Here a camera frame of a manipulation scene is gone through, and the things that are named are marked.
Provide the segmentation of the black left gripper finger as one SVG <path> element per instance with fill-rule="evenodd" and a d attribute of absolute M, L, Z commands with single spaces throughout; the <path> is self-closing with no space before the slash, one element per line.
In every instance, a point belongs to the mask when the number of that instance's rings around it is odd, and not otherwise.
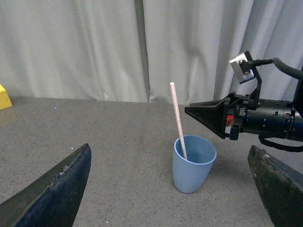
<path fill-rule="evenodd" d="M 91 167 L 88 144 L 0 205 L 2 227 L 71 227 Z"/>

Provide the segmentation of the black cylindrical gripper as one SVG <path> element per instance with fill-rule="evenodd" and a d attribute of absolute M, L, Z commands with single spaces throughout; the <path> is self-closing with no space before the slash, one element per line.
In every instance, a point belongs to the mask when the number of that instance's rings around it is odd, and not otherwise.
<path fill-rule="evenodd" d="M 240 133 L 264 138 L 296 140 L 296 108 L 292 102 L 259 99 L 256 108 L 248 98 L 229 94 L 222 100 L 193 103 L 185 113 L 221 139 L 237 140 Z M 276 227 L 303 225 L 303 174 L 253 145 L 248 163 L 262 203 Z"/>

